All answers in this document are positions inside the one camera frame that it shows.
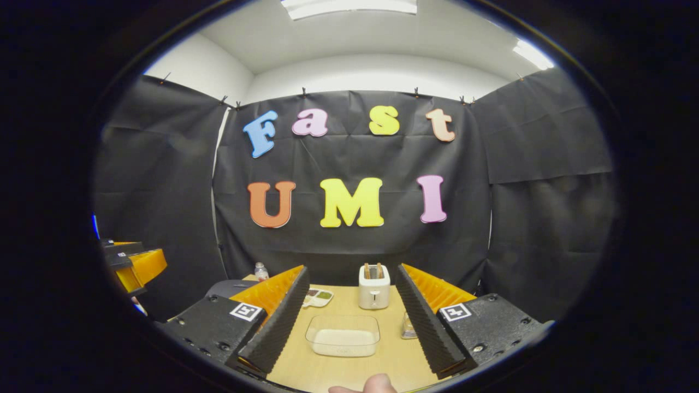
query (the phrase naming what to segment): foam letter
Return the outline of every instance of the foam letter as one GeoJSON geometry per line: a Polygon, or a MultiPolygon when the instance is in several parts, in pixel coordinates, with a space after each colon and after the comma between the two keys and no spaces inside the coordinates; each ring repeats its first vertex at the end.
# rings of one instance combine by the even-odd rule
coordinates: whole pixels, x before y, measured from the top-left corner
{"type": "Polygon", "coordinates": [[[252,142],[252,158],[257,158],[274,147],[274,142],[268,141],[265,136],[274,136],[274,124],[270,122],[277,120],[277,117],[277,113],[270,110],[243,127],[243,132],[247,133],[252,142]]]}
{"type": "Polygon", "coordinates": [[[375,106],[369,111],[369,129],[374,135],[393,135],[401,128],[396,117],[398,111],[393,106],[375,106]]]}
{"type": "Polygon", "coordinates": [[[380,227],[384,219],[379,214],[379,188],[384,184],[378,178],[364,178],[356,187],[354,195],[350,195],[345,184],[340,179],[325,179],[320,187],[325,190],[325,217],[320,220],[324,228],[337,228],[342,223],[338,218],[338,210],[345,224],[352,226],[357,212],[361,209],[356,224],[360,227],[380,227]]]}
{"type": "Polygon", "coordinates": [[[432,131],[440,141],[451,142],[456,138],[456,134],[447,129],[447,123],[452,121],[452,117],[445,115],[441,109],[435,109],[427,112],[425,115],[432,120],[432,131]]]}
{"type": "Polygon", "coordinates": [[[268,183],[250,183],[250,217],[255,224],[265,228],[279,228],[286,225],[291,218],[291,191],[296,188],[294,182],[278,182],[274,188],[279,190],[279,213],[268,215],[266,209],[268,183]]]}
{"type": "Polygon", "coordinates": [[[417,178],[417,182],[422,186],[422,196],[425,200],[425,210],[420,216],[420,221],[441,222],[447,219],[447,214],[442,211],[442,195],[439,185],[444,179],[442,176],[427,175],[417,178]]]}
{"type": "Polygon", "coordinates": [[[298,114],[298,118],[291,130],[296,135],[323,136],[328,132],[326,124],[328,122],[328,114],[322,109],[306,109],[298,114]]]}

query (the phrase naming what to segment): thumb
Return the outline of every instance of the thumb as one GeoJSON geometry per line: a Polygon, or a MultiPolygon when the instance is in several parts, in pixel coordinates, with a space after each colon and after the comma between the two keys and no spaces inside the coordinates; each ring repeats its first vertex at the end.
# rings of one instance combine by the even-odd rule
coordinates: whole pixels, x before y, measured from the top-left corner
{"type": "Polygon", "coordinates": [[[376,374],[366,380],[363,393],[398,393],[386,374],[376,374]]]}
{"type": "Polygon", "coordinates": [[[347,389],[346,387],[342,386],[333,386],[328,388],[328,393],[361,393],[356,390],[352,389],[347,389]]]}

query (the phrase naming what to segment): fluorescent light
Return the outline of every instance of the fluorescent light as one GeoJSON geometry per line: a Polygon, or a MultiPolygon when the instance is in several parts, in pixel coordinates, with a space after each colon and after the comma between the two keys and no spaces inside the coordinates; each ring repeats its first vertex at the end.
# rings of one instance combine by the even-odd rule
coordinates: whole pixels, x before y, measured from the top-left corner
{"type": "Polygon", "coordinates": [[[544,56],[543,53],[539,52],[537,48],[534,48],[530,43],[519,40],[517,41],[517,46],[515,46],[512,50],[518,55],[534,63],[534,65],[539,67],[539,69],[545,70],[554,68],[554,64],[551,63],[551,60],[544,56]]]}
{"type": "Polygon", "coordinates": [[[393,11],[417,14],[417,0],[282,0],[293,20],[313,15],[353,10],[393,11]]]}

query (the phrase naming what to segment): toaster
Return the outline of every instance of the toaster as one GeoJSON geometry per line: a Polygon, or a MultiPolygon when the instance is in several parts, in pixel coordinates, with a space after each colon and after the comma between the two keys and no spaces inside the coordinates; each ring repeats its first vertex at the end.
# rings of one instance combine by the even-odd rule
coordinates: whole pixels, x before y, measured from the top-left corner
{"type": "Polygon", "coordinates": [[[359,307],[377,310],[389,306],[391,278],[381,263],[359,268],[359,307]]]}

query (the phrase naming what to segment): plastic bottle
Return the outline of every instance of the plastic bottle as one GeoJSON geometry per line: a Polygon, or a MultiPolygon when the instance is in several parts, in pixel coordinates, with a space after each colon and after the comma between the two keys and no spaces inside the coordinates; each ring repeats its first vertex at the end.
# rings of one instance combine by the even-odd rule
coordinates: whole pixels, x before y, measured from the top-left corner
{"type": "Polygon", "coordinates": [[[269,278],[269,272],[267,272],[267,268],[264,267],[262,262],[255,264],[255,277],[257,277],[258,281],[265,281],[269,278]]]}

